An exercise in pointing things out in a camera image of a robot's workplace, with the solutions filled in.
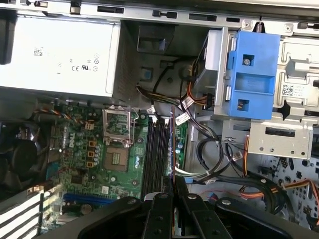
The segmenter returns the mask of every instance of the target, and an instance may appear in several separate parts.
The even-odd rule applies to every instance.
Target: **capacitor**
[[[75,157],[80,157],[81,154],[82,154],[82,152],[81,152],[81,151],[78,151],[78,152],[76,152],[76,153],[74,154],[74,156],[75,156]]]
[[[81,213],[83,215],[89,214],[92,211],[92,206],[90,204],[83,204],[81,206]]]
[[[183,148],[183,147],[184,147],[184,144],[183,144],[182,142],[179,142],[178,145],[177,145],[177,147],[178,147],[178,148]]]

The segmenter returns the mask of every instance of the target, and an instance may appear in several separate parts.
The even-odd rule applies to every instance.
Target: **connector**
[[[240,31],[229,53],[228,113],[234,117],[270,120],[272,116],[280,36]]]
[[[206,102],[202,108],[203,110],[209,110],[213,106],[214,97],[211,93],[203,94],[203,96],[206,96]]]

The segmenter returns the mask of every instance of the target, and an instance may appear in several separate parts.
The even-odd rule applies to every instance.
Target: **ram slot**
[[[152,168],[152,149],[154,146],[154,134],[155,134],[155,126],[152,122],[149,123],[148,127],[148,136],[146,141],[145,148],[145,158],[144,158],[144,167],[143,167],[143,179],[142,179],[142,190],[141,190],[141,199],[148,193],[149,184],[152,183],[150,181],[151,168]]]
[[[149,124],[145,150],[141,198],[147,193],[159,192],[161,178],[167,165],[169,131],[164,123]]]
[[[156,176],[155,188],[157,191],[161,189],[161,178],[164,176],[165,166],[167,165],[167,152],[169,145],[169,130],[165,125],[161,125],[161,132],[159,137],[158,146],[158,156],[157,156],[157,166],[156,166]]]

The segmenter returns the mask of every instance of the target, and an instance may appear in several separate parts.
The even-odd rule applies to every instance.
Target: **cpu socket lever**
[[[132,119],[131,127],[131,109],[136,117]],[[133,144],[135,121],[139,118],[137,111],[131,107],[110,106],[102,110],[103,115],[103,142],[110,145],[111,142],[119,142],[124,148],[129,148]],[[125,125],[124,132],[115,132],[113,126]]]

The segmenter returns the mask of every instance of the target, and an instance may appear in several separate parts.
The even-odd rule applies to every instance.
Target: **metal panel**
[[[301,121],[286,119],[280,113],[273,113],[267,121],[252,120],[250,129],[249,153],[309,159],[313,141],[313,125],[317,118],[303,117]],[[267,129],[289,131],[289,136],[267,134]]]
[[[319,111],[319,43],[299,37],[281,41],[278,58],[277,85],[274,107],[301,104],[305,110]]]

